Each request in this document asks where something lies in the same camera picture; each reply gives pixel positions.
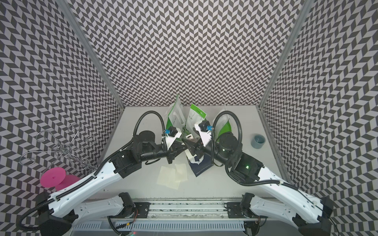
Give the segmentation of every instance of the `green plastic bag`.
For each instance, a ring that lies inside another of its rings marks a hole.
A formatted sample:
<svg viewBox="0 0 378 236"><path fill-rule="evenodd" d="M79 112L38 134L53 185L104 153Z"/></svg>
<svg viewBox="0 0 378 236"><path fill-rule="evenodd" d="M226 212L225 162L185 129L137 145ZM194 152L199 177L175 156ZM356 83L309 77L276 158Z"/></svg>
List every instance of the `green plastic bag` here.
<svg viewBox="0 0 378 236"><path fill-rule="evenodd" d="M187 136L189 134L192 134L193 137L198 136L193 130L194 124L197 121L206 120L206 113L202 111L199 107L192 104L190 106L189 115L186 119L185 129L184 129L184 135Z"/></svg>
<svg viewBox="0 0 378 236"><path fill-rule="evenodd" d="M226 105L225 105L224 108L222 110L220 110L220 112L218 112L218 114L221 113L222 111L226 111L226 110L227 109L226 109ZM226 132L231 132L230 117L227 114L221 116L217 121L217 125L215 126L215 130L214 130L215 139L217 139L220 135L222 135L223 133L226 133Z"/></svg>
<svg viewBox="0 0 378 236"><path fill-rule="evenodd" d="M181 104L180 95L176 95L175 103L172 103L164 115L166 119L166 129L173 126L179 128L181 131L184 129L186 119L183 113L183 105Z"/></svg>

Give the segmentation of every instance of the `white table surface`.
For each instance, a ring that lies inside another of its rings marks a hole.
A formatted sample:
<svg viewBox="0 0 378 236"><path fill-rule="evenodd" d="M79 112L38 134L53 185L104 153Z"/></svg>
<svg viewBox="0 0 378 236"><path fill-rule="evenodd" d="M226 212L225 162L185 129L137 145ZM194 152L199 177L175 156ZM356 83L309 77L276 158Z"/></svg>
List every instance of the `white table surface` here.
<svg viewBox="0 0 378 236"><path fill-rule="evenodd" d="M222 106L199 106L207 113L206 119L212 124L212 120L222 109ZM117 149L126 144L131 138L138 118L146 111L154 110L164 116L167 107L128 107L122 115L121 121L115 131L113 139L109 145L105 157L109 156ZM266 141L261 149L251 146L252 137L255 134L262 134L266 137L260 117L255 106L227 106L227 110L234 112L242 125L243 130L243 152L251 155L264 163L275 174L280 176L276 160L274 159L269 142ZM184 115L187 116L189 107L184 107ZM237 136L237 127L231 118L231 127ZM147 115L139 125L138 133L143 130L151 130L155 133L155 142L161 142L161 124L158 117L154 114ZM188 181L181 182L179 189L171 189L166 186L156 184L161 166L175 168L174 164L186 163ZM245 187L238 185L230 179L224 167L212 166L198 177L192 172L184 152L178 155L173 164L169 165L166 159L151 165L142 165L142 168L118 182L94 194L91 199L104 199L118 195L121 192L128 192L132 198L240 198L242 194L249 192L260 197L270 197L260 187Z"/></svg>

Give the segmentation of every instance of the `dark blue box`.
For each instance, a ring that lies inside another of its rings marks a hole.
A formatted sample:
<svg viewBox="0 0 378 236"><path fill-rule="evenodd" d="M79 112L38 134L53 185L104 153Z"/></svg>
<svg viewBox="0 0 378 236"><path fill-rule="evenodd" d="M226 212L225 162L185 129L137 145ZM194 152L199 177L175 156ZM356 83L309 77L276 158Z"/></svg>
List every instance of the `dark blue box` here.
<svg viewBox="0 0 378 236"><path fill-rule="evenodd" d="M209 169L210 167L212 167L212 163L211 163L211 157L207 154L205 154L203 156L203 161L199 164L196 164L196 163L191 163L188 159L188 162L189 162L189 165L190 165L190 168L192 169L193 173L195 174L195 176L199 176L200 174L202 174L205 170Z"/></svg>

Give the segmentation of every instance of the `pink disc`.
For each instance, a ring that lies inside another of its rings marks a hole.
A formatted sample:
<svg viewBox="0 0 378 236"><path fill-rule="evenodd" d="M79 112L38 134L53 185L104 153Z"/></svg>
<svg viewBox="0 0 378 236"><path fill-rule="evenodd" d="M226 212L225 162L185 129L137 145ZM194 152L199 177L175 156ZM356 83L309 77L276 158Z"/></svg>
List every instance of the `pink disc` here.
<svg viewBox="0 0 378 236"><path fill-rule="evenodd" d="M61 167L55 167L46 171L40 180L40 183L45 188L55 187L66 178L66 171Z"/></svg>
<svg viewBox="0 0 378 236"><path fill-rule="evenodd" d="M68 175L66 175L66 178L64 178L64 180L60 184L55 186L55 189L57 191L62 190L64 188L70 186L71 184L76 183L79 180L80 180L80 178L77 177L76 175L68 174Z"/></svg>

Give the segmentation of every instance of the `black mount bracket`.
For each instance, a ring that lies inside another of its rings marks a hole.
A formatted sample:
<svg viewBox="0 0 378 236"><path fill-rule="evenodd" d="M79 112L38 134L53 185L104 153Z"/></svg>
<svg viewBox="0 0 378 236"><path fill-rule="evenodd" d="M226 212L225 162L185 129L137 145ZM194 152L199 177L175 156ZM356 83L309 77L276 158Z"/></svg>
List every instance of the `black mount bracket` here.
<svg viewBox="0 0 378 236"><path fill-rule="evenodd" d="M250 209L250 202L253 197L255 197L254 194L245 193L241 202L227 202L228 218L261 218L261 216L254 214Z"/></svg>
<svg viewBox="0 0 378 236"><path fill-rule="evenodd" d="M244 221L244 234L248 236L256 236L259 232L259 221Z"/></svg>
<svg viewBox="0 0 378 236"><path fill-rule="evenodd" d="M137 218L147 218L148 212L150 211L150 205L149 202L135 202L135 207L138 210Z"/></svg>

